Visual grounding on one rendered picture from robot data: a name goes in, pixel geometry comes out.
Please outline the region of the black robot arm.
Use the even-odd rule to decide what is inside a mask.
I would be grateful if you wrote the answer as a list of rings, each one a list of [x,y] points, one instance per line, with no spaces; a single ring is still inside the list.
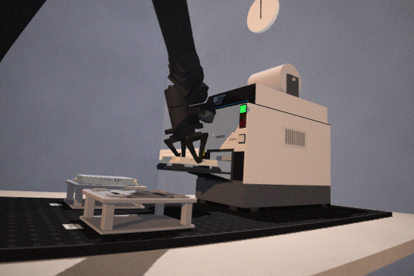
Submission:
[[[0,62],[47,0],[0,0]],[[204,103],[209,87],[193,40],[187,0],[152,0],[168,54],[167,108],[185,107],[188,125],[213,123],[214,102]],[[198,105],[194,105],[198,104]],[[193,106],[191,106],[193,105]]]

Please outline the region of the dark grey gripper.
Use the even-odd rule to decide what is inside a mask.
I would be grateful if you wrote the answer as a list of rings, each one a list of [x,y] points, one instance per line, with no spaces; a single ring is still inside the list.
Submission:
[[[203,152],[208,139],[208,132],[201,133],[196,132],[195,129],[202,129],[203,123],[188,125],[188,119],[185,111],[185,107],[189,104],[182,105],[173,109],[168,109],[170,115],[170,121],[172,129],[166,129],[166,134],[172,134],[170,138],[164,139],[164,143],[170,148],[176,157],[180,157],[177,150],[173,146],[174,142],[181,142],[181,157],[185,157],[186,146],[192,154],[194,160],[197,163],[201,163],[203,159]],[[199,157],[193,146],[194,141],[201,140]]]

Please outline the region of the white multiwell plate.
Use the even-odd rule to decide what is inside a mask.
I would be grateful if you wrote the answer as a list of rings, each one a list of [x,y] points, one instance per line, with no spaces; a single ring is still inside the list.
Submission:
[[[75,181],[89,182],[98,185],[130,185],[137,184],[137,179],[126,177],[102,176],[96,177],[91,175],[76,175]]]

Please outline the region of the white roll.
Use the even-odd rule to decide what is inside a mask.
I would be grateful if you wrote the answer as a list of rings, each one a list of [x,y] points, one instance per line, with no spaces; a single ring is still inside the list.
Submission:
[[[273,88],[275,90],[286,93],[286,74],[287,73],[299,78],[299,93],[300,93],[300,89],[301,89],[300,75],[297,69],[289,63],[251,75],[249,77],[247,85],[258,83],[258,84],[267,86],[269,88]]]

